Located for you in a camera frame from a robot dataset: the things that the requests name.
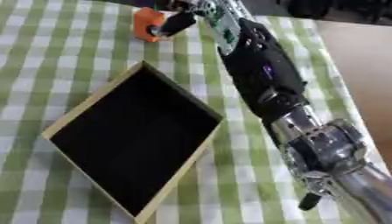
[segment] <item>robotic hand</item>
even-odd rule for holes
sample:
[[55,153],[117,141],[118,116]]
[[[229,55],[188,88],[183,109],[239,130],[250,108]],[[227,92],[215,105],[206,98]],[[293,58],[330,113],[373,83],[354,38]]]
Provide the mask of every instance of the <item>robotic hand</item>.
[[293,177],[307,194],[299,207],[312,209],[332,196],[358,221],[392,223],[392,179],[365,159],[361,133],[345,120],[322,123],[303,93],[304,82],[283,48],[239,0],[171,0],[179,11],[152,36],[171,36],[202,16],[241,97],[262,119]]

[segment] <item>tablecloth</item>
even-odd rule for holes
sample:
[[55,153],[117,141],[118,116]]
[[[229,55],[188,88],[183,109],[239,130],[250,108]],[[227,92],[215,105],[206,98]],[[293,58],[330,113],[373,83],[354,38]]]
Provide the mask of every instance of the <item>tablecloth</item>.
[[[172,39],[144,43],[132,37],[136,8],[130,6],[0,3],[0,223],[130,223],[39,134],[140,60],[226,117],[212,146],[149,223],[354,223],[331,199],[310,212],[298,209],[304,190],[242,102],[202,21]],[[321,119],[354,122],[366,136],[370,159],[385,171],[314,22],[257,20],[309,82],[306,95]]]

